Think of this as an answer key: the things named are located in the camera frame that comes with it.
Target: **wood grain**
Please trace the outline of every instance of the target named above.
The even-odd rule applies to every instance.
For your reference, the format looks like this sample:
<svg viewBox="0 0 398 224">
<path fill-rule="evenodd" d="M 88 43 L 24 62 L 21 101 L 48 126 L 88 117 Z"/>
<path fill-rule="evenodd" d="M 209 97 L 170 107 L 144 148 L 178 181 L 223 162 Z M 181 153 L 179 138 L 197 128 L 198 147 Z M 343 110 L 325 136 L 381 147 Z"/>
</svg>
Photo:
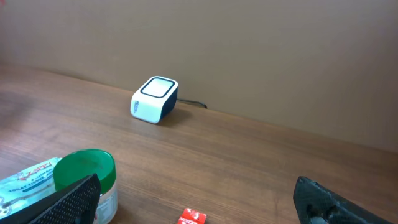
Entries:
<svg viewBox="0 0 398 224">
<path fill-rule="evenodd" d="M 159 124 L 134 119 L 132 92 L 0 67 L 0 178 L 84 148 L 116 159 L 112 223 L 298 223 L 300 175 L 398 222 L 398 154 L 178 103 Z"/>
</svg>

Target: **white device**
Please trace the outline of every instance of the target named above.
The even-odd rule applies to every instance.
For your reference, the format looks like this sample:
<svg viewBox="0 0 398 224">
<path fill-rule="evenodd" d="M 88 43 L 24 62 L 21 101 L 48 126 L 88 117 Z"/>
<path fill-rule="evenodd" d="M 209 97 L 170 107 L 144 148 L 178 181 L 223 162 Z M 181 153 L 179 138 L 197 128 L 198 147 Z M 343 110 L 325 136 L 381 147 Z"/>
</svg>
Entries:
<svg viewBox="0 0 398 224">
<path fill-rule="evenodd" d="M 130 112 L 135 118 L 156 124 L 174 108 L 177 91 L 177 81 L 152 77 L 133 94 Z"/>
</svg>

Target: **red package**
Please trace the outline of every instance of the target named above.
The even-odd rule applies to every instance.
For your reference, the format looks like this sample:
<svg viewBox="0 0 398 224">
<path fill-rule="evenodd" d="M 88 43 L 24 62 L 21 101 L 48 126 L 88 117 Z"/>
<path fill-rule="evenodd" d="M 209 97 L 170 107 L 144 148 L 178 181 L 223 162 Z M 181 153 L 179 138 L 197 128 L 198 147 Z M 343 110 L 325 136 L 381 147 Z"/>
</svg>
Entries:
<svg viewBox="0 0 398 224">
<path fill-rule="evenodd" d="M 186 208 L 178 219 L 177 224 L 205 224 L 206 217 L 206 214 Z"/>
</svg>

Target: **black mesh object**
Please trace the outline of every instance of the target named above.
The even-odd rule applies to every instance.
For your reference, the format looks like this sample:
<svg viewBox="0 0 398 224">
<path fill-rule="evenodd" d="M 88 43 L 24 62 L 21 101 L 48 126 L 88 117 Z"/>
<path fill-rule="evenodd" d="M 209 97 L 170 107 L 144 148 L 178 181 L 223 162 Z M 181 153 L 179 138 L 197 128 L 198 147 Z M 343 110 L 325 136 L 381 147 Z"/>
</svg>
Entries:
<svg viewBox="0 0 398 224">
<path fill-rule="evenodd" d="M 301 224 L 391 224 L 306 177 L 299 177 L 294 205 Z"/>
<path fill-rule="evenodd" d="M 0 224 L 91 224 L 100 200 L 101 184 L 89 175 L 33 205 L 0 220 Z"/>
</svg>

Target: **plastic container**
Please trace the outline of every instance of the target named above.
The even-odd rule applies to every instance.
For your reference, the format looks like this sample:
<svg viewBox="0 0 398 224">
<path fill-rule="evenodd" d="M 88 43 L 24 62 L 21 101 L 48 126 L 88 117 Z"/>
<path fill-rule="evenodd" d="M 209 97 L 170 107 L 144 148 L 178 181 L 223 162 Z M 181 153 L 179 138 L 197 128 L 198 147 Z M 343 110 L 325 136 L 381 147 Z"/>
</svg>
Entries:
<svg viewBox="0 0 398 224">
<path fill-rule="evenodd" d="M 101 197 L 95 214 L 95 224 L 107 224 L 118 209 L 116 166 L 112 155 L 100 149 L 85 149 L 67 155 L 54 168 L 55 190 L 97 174 L 101 182 Z"/>
</svg>

